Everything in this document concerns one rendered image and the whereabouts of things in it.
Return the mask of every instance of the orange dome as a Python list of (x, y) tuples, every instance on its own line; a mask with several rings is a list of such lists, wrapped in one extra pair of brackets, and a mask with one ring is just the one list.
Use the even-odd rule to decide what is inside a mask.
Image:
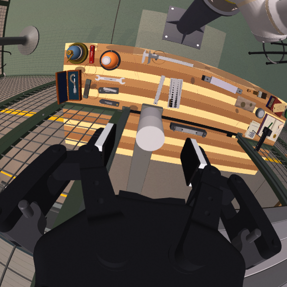
[(121, 57), (116, 51), (106, 51), (100, 57), (100, 65), (105, 70), (114, 70), (121, 63)]

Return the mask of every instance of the open-end wrench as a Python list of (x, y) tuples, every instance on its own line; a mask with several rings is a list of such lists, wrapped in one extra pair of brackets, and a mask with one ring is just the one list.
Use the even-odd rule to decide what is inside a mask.
[(116, 78), (105, 78), (105, 77), (101, 77), (100, 75), (96, 75), (96, 77), (98, 78), (95, 78), (96, 81), (100, 81), (100, 80), (105, 80), (105, 81), (115, 81), (115, 82), (119, 82), (120, 84), (125, 84), (126, 82), (123, 83), (123, 80), (125, 78), (120, 78), (120, 79), (116, 79)]

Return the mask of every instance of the wooden workbench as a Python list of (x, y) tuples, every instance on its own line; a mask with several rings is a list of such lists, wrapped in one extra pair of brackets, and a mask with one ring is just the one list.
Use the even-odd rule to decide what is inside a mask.
[[(153, 105), (160, 77), (164, 75), (165, 81), (158, 101), (158, 106), (163, 107), (163, 116), (199, 123), (232, 133), (239, 132), (243, 136), (253, 120), (258, 123), (262, 122), (262, 119), (258, 119), (255, 115), (257, 108), (262, 108), (266, 113), (279, 119), (278, 116), (266, 108), (268, 99), (272, 94), (246, 80), (212, 66), (163, 52), (156, 52), (156, 54), (189, 62), (194, 64), (194, 66), (191, 68), (163, 60), (155, 61), (154, 59), (150, 61), (150, 64), (147, 64), (147, 58), (142, 64), (145, 48), (97, 43), (84, 43), (88, 49), (90, 45), (95, 45), (94, 64), (89, 64), (88, 57), (80, 65), (74, 65), (70, 62), (67, 63), (66, 50), (71, 44), (67, 43), (65, 47), (63, 70), (82, 70), (82, 93), (86, 79), (92, 80), (88, 99), (83, 98), (80, 103), (120, 110), (123, 106), (127, 106), (131, 110), (140, 111), (143, 103)], [(121, 56), (120, 66), (113, 71), (103, 69), (99, 63), (100, 56), (107, 50), (114, 50)], [(96, 75), (116, 78), (124, 77), (125, 84), (121, 85), (118, 82), (104, 80), (96, 81)], [(241, 95), (238, 93), (233, 94), (203, 81), (203, 75), (215, 76), (242, 89), (243, 92)], [(179, 109), (167, 107), (171, 77), (183, 79)], [(99, 94), (99, 87), (118, 87), (119, 94)], [(265, 100), (258, 98), (256, 95), (247, 92), (247, 89), (265, 92), (267, 93), (267, 98)], [(238, 96), (256, 103), (253, 113), (234, 106)], [(118, 101), (120, 104), (118, 107), (103, 105), (99, 103), (99, 100), (103, 98)], [(130, 114), (117, 153), (133, 155), (139, 118), (140, 115), (138, 114)], [(286, 119), (281, 116), (280, 120), (285, 122)], [(173, 132), (170, 130), (169, 124), (175, 121), (163, 119), (165, 143), (162, 148), (152, 153), (151, 159), (181, 164), (181, 149), (185, 139), (191, 137), (197, 140), (198, 144), (205, 150), (211, 164), (219, 170), (246, 174), (255, 174), (257, 172), (258, 168), (237, 143), (237, 139), (234, 136), (230, 138), (226, 136), (226, 133), (209, 129), (205, 129), (207, 131), (205, 138)], [(255, 136), (254, 140), (258, 141), (259, 137)], [(271, 140), (265, 140), (265, 143), (274, 145), (274, 142)]]

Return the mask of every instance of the paper tag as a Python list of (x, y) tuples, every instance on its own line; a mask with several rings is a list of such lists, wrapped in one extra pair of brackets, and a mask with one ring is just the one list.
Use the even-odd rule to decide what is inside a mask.
[(274, 104), (273, 106), (273, 112), (279, 113), (285, 111), (285, 104)]

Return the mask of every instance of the red pocket knife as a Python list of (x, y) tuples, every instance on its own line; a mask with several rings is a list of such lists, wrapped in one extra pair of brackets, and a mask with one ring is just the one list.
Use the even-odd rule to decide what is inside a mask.
[(95, 46), (92, 45), (90, 46), (90, 63), (94, 63), (95, 62)]

